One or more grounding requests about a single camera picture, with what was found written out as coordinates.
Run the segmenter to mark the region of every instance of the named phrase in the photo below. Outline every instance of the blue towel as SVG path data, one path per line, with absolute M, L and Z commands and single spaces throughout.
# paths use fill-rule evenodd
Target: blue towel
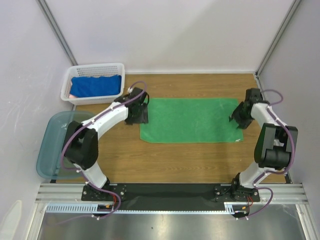
M 70 94 L 78 98 L 118 95 L 121 91 L 121 76 L 79 76 L 71 79 Z

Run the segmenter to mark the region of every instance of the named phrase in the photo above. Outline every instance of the wooden tabletop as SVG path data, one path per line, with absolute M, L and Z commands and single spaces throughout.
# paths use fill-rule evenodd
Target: wooden tabletop
M 147 83 L 151 98 L 236 98 L 256 88 L 252 74 L 126 75 L 125 91 L 136 81 Z M 108 104 L 82 105 L 76 110 L 98 114 Z M 237 143 L 147 143 L 139 125 L 118 123 L 99 140 L 98 164 L 111 182 L 118 183 L 230 183 L 254 161 L 260 133 L 257 122 L 243 131 Z M 59 182 L 82 182 L 83 179 Z M 269 176 L 267 183 L 283 183 Z

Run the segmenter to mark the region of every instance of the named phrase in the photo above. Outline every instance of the white backdrop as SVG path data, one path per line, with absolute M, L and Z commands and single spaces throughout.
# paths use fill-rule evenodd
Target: white backdrop
M 293 0 L 47 0 L 78 64 L 256 71 Z
M 71 109 L 60 99 L 70 63 L 35 0 L 2 1 L 0 29 L 0 230 L 20 200 L 14 239 L 22 240 L 43 181 L 36 162 L 46 126 Z M 2 230 L 0 239 L 11 239 Z
M 292 178 L 302 183 L 320 226 L 320 1 L 302 1 L 262 74 L 264 89 L 277 89 L 279 117 L 298 128 Z M 279 99 L 268 95 L 270 101 Z

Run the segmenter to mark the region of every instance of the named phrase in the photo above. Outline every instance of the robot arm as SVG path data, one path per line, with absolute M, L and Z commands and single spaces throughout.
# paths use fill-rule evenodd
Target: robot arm
M 138 95 L 141 96 L 126 104 Z M 72 140 L 64 156 L 82 171 L 91 184 L 99 189 L 108 186 L 110 181 L 103 174 L 97 162 L 98 140 L 119 122 L 125 121 L 126 124 L 130 125 L 148 123 L 148 103 L 144 102 L 147 96 L 149 98 L 146 92 L 135 87 L 130 94 L 115 99 L 107 109 L 98 115 L 83 122 L 72 121 L 68 125 L 63 146 L 78 129 L 92 123 Z
M 281 121 L 269 103 L 263 100 L 260 90 L 256 88 L 246 91 L 245 101 L 241 102 L 229 117 L 230 121 L 233 119 L 241 129 L 246 129 L 253 120 L 256 120 L 261 127 L 254 149 L 254 162 L 245 171 L 238 173 L 232 181 L 234 195 L 240 196 L 245 192 L 250 196 L 255 186 L 269 174 L 288 167 L 290 163 L 292 147 L 283 127 L 289 130 L 294 146 L 298 130 Z

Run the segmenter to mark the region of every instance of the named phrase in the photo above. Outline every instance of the blue plastic bin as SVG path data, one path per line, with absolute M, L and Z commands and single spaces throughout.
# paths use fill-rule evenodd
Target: blue plastic bin
M 95 116 L 87 111 L 63 111 L 54 115 L 46 127 L 41 148 L 36 162 L 37 173 L 52 180 L 74 179 L 80 177 L 80 173 L 60 169 L 60 157 L 64 144 L 68 124 L 72 121 L 82 122 Z M 66 158 L 66 167 L 74 167 Z

